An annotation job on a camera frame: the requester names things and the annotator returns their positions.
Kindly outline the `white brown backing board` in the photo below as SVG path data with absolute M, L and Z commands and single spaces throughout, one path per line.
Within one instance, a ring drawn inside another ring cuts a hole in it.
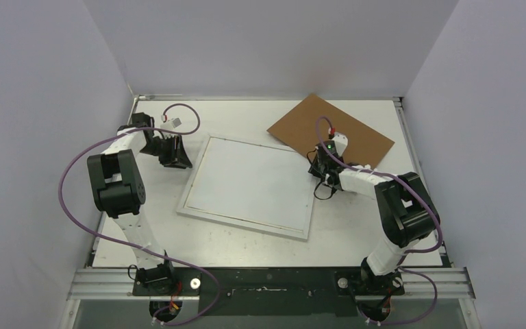
M 276 121 L 267 132 L 305 156 L 331 131 L 344 134 L 348 145 L 339 151 L 346 162 L 376 167 L 390 151 L 394 141 L 353 118 L 350 114 L 311 94 Z

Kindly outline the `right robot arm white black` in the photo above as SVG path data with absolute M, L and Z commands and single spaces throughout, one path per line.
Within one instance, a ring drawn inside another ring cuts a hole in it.
M 400 289 L 399 267 L 414 246 L 439 227 L 438 214 L 418 174 L 395 176 L 346 164 L 337 146 L 335 140 L 317 144 L 309 173 L 332 195 L 346 192 L 375 200 L 384 232 L 349 284 L 370 294 Z

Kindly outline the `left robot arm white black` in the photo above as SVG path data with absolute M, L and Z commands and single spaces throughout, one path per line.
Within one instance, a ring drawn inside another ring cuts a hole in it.
M 182 137 L 172 134 L 180 124 L 178 118 L 167 120 L 161 132 L 155 133 L 153 117 L 136 113 L 131 124 L 118 129 L 118 139 L 86 161 L 96 207 L 114 220 L 131 243 L 136 257 L 135 287 L 160 295 L 175 291 L 179 280 L 142 209 L 147 194 L 136 157 L 155 156 L 166 168 L 192 168 Z

